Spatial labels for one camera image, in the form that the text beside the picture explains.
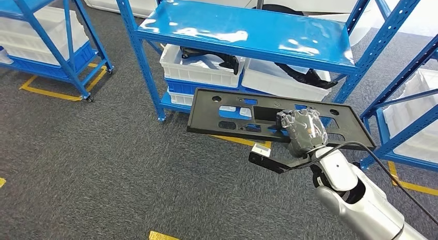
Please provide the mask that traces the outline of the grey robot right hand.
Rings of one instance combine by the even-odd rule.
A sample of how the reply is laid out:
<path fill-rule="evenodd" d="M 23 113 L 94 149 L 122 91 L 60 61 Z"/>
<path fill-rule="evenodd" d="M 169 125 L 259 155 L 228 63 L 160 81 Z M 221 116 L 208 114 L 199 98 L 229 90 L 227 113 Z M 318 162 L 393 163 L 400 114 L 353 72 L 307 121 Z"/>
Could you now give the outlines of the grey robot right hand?
<path fill-rule="evenodd" d="M 282 110 L 276 114 L 276 121 L 288 133 L 288 150 L 292 156 L 302 157 L 327 145 L 327 132 L 315 109 Z"/>

